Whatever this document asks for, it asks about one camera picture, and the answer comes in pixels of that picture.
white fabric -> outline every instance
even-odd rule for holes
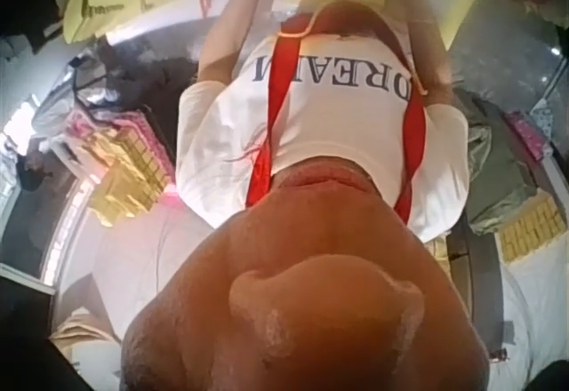
[[[254,149],[266,136],[274,44],[274,37],[261,43],[230,86],[202,82],[181,97],[177,185],[185,203],[213,227],[244,209]],[[393,206],[401,190],[410,87],[409,72],[377,39],[308,38],[276,123],[273,174],[314,156],[342,157],[365,169]],[[427,108],[427,145],[413,180],[409,222],[423,242],[447,231],[462,213],[469,189],[467,136],[457,109]]]

